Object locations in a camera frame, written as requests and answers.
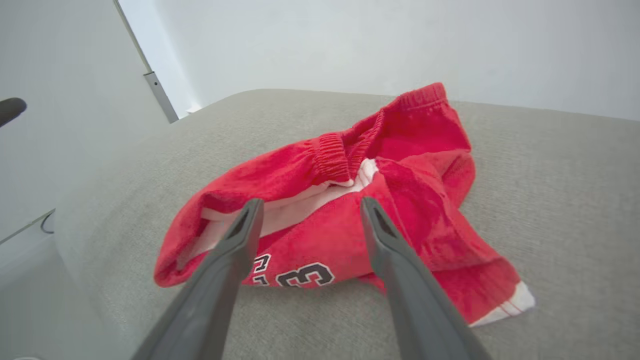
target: white wall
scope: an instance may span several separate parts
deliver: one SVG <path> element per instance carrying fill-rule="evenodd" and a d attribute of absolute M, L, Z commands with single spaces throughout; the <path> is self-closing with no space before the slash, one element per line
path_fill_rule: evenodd
<path fill-rule="evenodd" d="M 128 360 L 83 295 L 57 252 L 0 290 L 0 359 Z"/>
<path fill-rule="evenodd" d="M 186 79 L 173 44 L 160 23 L 154 0 L 120 0 L 136 39 L 156 73 L 178 118 L 187 110 L 199 108 L 191 84 Z"/>
<path fill-rule="evenodd" d="M 114 153 L 168 126 L 109 0 L 0 2 L 0 239 L 56 207 Z"/>
<path fill-rule="evenodd" d="M 640 120 L 637 0 L 156 0 L 205 106 L 254 88 L 449 97 Z"/>

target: floor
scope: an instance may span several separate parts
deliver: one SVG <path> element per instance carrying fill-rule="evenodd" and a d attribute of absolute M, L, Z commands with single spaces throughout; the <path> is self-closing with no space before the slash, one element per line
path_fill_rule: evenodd
<path fill-rule="evenodd" d="M 58 253 L 49 254 L 0 290 L 0 359 L 124 360 Z"/>

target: red fabric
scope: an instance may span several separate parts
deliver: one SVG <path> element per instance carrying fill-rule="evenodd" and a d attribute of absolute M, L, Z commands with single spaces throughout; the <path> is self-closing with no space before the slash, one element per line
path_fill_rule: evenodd
<path fill-rule="evenodd" d="M 269 202 L 325 181 L 349 181 L 361 162 L 371 158 L 379 172 L 362 191 L 327 203 L 300 224 L 262 237 L 258 259 L 269 254 L 268 266 L 258 273 L 256 268 L 263 262 L 257 262 L 243 283 L 266 281 L 282 286 L 278 275 L 320 263 L 330 269 L 330 283 L 359 277 L 383 288 L 372 274 L 360 221 L 360 199 L 371 196 L 378 199 L 466 321 L 474 322 L 509 300 L 520 279 L 458 209 L 475 177 L 470 151 L 442 84 L 403 94 L 351 129 L 259 156 L 199 191 L 167 232 L 156 264 L 156 283 L 172 286 L 185 281 L 204 258 L 201 254 L 182 270 L 177 268 L 178 254 L 207 223 L 200 218 L 203 207 L 231 213 L 254 197 Z M 258 275 L 263 279 L 257 281 Z M 307 275 L 309 282 L 290 278 L 287 284 L 319 286 L 321 274 Z"/>

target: red garment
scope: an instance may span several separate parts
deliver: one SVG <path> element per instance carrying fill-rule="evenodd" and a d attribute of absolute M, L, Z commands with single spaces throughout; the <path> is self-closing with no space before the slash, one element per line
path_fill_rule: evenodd
<path fill-rule="evenodd" d="M 519 313 L 524 309 L 513 301 L 531 307 L 531 294 L 522 285 L 527 301 L 516 299 L 518 274 L 458 210 L 475 176 L 470 151 L 442 84 L 403 94 L 351 129 L 258 156 L 200 190 L 167 232 L 156 283 L 184 282 L 234 212 L 258 197 L 265 201 L 266 213 L 273 212 L 266 215 L 256 264 L 243 284 L 313 288 L 359 277 L 383 288 L 372 273 L 360 221 L 360 199 L 371 196 L 467 322 L 496 310 L 504 316 Z M 313 199 L 329 201 L 305 200 L 311 199 L 307 193 L 321 193 Z M 283 202 L 295 205 L 287 209 Z M 298 222 L 291 219 L 304 215 L 301 208 L 308 216 L 281 228 Z M 209 239 L 206 244 L 195 245 L 204 238 Z M 505 310 L 506 304 L 517 311 Z"/>

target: wire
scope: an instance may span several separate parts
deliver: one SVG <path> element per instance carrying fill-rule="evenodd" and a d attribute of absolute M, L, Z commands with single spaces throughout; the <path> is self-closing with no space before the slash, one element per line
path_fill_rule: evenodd
<path fill-rule="evenodd" d="M 42 232 L 45 233 L 45 234 L 53 234 L 54 233 L 53 231 L 49 231 L 49 230 L 45 230 L 44 229 L 44 223 L 47 221 L 49 216 L 51 216 L 51 214 L 48 214 L 46 217 L 44 217 L 44 219 L 42 219 L 42 222 L 40 223 L 40 230 L 42 230 Z"/>

